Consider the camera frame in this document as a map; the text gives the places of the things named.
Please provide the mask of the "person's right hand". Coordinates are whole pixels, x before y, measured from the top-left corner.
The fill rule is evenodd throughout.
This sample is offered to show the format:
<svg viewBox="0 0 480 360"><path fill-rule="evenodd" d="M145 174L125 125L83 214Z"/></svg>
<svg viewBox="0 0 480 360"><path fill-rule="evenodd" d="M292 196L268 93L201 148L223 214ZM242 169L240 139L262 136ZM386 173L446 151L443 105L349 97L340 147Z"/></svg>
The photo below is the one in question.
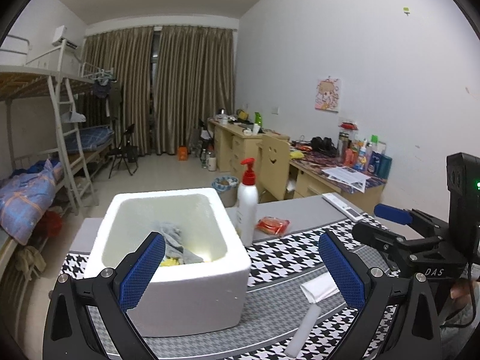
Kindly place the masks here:
<svg viewBox="0 0 480 360"><path fill-rule="evenodd" d="M475 281L459 279L454 283L450 290L450 299L457 310L463 309L471 302L470 287L477 285Z"/></svg>

